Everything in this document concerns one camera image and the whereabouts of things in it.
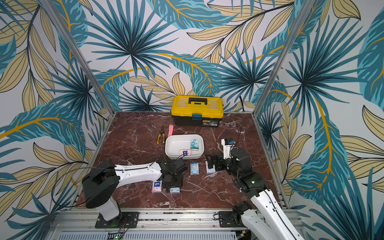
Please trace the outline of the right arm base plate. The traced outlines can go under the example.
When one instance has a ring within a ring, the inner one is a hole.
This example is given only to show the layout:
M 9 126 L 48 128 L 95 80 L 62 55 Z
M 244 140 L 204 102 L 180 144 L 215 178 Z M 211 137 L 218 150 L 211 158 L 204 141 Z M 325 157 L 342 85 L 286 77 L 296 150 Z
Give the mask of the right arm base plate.
M 221 228 L 248 228 L 263 223 L 253 210 L 243 212 L 220 211 L 215 214 L 214 219 L 219 221 Z

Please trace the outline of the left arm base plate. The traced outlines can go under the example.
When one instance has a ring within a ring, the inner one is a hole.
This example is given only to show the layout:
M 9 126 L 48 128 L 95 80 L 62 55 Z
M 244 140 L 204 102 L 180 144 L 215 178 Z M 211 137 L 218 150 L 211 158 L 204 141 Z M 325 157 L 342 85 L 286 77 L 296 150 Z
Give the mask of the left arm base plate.
M 122 212 L 116 218 L 106 221 L 102 214 L 99 214 L 95 228 L 96 229 L 120 229 L 137 227 L 139 212 Z

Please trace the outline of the light blue cartoon tissue pack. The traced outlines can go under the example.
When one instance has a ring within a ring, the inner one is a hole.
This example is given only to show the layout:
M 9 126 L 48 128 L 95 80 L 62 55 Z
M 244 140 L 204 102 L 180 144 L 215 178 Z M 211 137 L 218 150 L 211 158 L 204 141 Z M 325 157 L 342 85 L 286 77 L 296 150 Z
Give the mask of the light blue cartoon tissue pack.
M 170 188 L 170 193 L 172 194 L 180 193 L 180 188 L 179 187 Z

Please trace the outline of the white plastic storage box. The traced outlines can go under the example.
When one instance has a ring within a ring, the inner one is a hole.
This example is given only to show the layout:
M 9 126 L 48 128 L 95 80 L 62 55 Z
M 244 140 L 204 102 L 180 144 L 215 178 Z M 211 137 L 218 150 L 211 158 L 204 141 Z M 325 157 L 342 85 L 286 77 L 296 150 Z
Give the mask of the white plastic storage box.
M 191 140 L 199 140 L 199 149 L 191 149 Z M 191 156 L 181 156 L 180 150 L 192 150 Z M 165 153 L 171 160 L 177 158 L 183 158 L 184 160 L 195 160 L 199 159 L 205 151 L 204 140 L 200 135 L 189 134 L 189 135 L 172 135 L 167 138 L 165 143 Z

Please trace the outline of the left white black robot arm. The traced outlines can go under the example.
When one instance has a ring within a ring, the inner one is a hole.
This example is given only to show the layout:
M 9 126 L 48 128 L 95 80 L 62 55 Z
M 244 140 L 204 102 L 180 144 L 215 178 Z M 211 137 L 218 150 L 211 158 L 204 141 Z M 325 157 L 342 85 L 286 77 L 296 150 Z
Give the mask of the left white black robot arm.
M 187 169 L 183 158 L 131 166 L 116 165 L 111 160 L 104 161 L 82 179 L 85 206 L 96 209 L 107 222 L 121 220 L 121 209 L 113 198 L 117 188 L 148 181 L 161 181 L 168 189 L 181 187 L 183 173 Z

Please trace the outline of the pink tempo tissue pack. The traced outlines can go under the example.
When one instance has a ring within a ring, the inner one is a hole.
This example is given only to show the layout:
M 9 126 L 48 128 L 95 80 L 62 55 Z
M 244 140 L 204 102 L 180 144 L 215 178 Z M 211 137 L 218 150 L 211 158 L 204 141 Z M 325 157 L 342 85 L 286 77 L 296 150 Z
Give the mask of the pink tempo tissue pack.
M 152 193 L 160 193 L 162 191 L 162 181 L 153 181 Z
M 206 161 L 206 171 L 207 171 L 207 174 L 214 174 L 214 173 L 216 173 L 215 165 L 210 165 L 210 164 Z

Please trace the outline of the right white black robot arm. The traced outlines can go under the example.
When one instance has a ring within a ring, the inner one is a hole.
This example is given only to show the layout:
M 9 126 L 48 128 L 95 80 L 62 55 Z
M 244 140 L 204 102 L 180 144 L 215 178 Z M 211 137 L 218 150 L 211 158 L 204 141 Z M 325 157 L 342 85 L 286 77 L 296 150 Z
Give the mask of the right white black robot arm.
M 259 240 L 302 240 L 303 235 L 294 227 L 276 200 L 264 178 L 253 171 L 251 157 L 238 148 L 232 139 L 222 139 L 223 154 L 207 155 L 208 168 L 227 171 L 235 186 L 250 201 L 233 207 L 232 211 L 214 214 L 222 228 L 247 228 Z

